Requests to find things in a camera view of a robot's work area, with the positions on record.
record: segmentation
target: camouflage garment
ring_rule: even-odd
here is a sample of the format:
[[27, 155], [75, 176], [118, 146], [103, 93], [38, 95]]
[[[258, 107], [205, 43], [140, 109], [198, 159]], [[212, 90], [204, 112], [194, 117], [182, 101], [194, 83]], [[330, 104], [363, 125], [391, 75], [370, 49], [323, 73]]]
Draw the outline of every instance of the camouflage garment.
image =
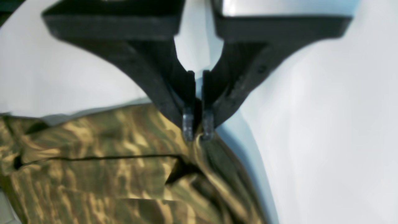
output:
[[49, 127], [0, 119], [0, 184], [27, 224], [265, 224], [218, 136], [185, 142], [151, 104]]

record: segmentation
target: camouflage fabric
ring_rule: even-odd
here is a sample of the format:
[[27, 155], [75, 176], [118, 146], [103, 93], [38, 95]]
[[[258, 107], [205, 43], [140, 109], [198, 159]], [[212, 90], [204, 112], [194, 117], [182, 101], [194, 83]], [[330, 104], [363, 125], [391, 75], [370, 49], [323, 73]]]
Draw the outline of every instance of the camouflage fabric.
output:
[[0, 184], [28, 224], [265, 224], [215, 137], [185, 142], [151, 104], [49, 127], [0, 119]]

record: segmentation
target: olive green cloth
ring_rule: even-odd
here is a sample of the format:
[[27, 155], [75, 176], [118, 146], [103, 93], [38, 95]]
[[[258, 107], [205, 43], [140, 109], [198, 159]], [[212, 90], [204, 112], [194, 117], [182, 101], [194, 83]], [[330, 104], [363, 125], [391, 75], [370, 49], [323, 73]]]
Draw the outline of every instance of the olive green cloth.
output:
[[265, 224], [216, 136], [185, 142], [152, 105], [50, 127], [0, 118], [0, 184], [28, 224]]

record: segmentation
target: white background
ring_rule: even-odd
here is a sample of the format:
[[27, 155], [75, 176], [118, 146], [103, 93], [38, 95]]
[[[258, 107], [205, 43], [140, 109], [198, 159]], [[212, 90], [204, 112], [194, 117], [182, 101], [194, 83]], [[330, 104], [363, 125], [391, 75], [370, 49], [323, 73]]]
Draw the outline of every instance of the white background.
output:
[[[114, 66], [49, 36], [39, 13], [53, 2], [27, 0], [0, 29], [0, 112], [73, 114], [144, 98]], [[199, 72], [222, 43], [201, 0], [186, 10], [178, 56]], [[241, 107], [280, 223], [398, 224], [397, 40], [398, 1], [363, 0], [344, 38], [297, 52]]]

